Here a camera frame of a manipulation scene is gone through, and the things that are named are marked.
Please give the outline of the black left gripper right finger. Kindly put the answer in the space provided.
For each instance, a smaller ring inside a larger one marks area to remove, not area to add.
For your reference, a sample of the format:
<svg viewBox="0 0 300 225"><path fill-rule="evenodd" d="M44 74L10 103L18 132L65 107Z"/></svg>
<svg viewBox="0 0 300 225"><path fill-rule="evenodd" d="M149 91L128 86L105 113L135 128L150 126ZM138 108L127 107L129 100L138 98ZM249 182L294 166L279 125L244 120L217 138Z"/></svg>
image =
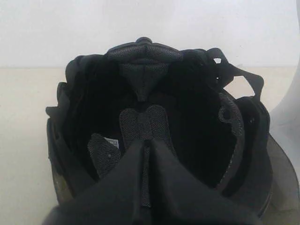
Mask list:
<svg viewBox="0 0 300 225"><path fill-rule="evenodd" d="M156 225L260 225L235 204L195 178L160 139L150 142L150 201Z"/></svg>

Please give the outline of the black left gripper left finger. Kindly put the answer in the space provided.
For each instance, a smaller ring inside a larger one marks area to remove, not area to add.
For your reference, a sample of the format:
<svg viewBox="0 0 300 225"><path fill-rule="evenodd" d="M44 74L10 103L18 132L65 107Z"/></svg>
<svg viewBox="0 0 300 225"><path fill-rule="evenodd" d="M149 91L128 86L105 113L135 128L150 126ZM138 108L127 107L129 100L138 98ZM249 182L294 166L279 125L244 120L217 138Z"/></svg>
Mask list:
<svg viewBox="0 0 300 225"><path fill-rule="evenodd" d="M135 140L99 183L48 215L50 225L141 225L144 141Z"/></svg>

